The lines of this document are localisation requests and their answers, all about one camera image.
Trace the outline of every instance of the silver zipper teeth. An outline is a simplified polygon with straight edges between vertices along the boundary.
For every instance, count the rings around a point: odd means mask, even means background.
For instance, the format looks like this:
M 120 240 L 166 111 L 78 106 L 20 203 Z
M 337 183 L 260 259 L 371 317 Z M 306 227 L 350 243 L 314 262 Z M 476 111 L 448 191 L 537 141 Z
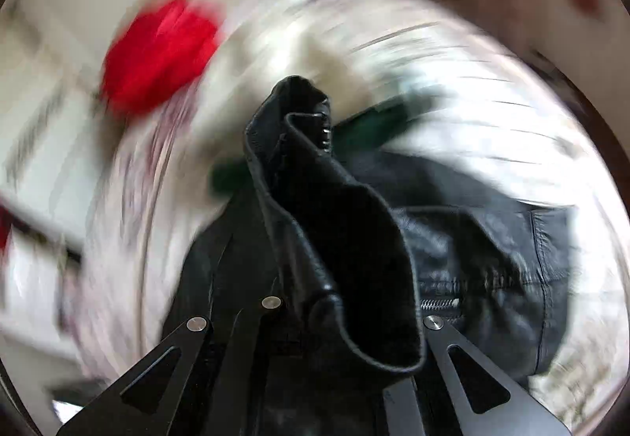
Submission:
M 420 303 L 420 308 L 423 310 L 448 310 L 458 306 L 459 299 L 425 299 Z

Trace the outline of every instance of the red cloth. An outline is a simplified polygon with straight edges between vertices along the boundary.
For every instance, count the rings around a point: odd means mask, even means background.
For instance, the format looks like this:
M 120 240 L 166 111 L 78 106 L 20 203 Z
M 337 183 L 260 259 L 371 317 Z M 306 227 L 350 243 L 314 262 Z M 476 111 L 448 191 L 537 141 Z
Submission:
M 199 77 L 218 47 L 219 25 L 188 0 L 139 14 L 109 48 L 103 95 L 123 115 L 150 112 Z

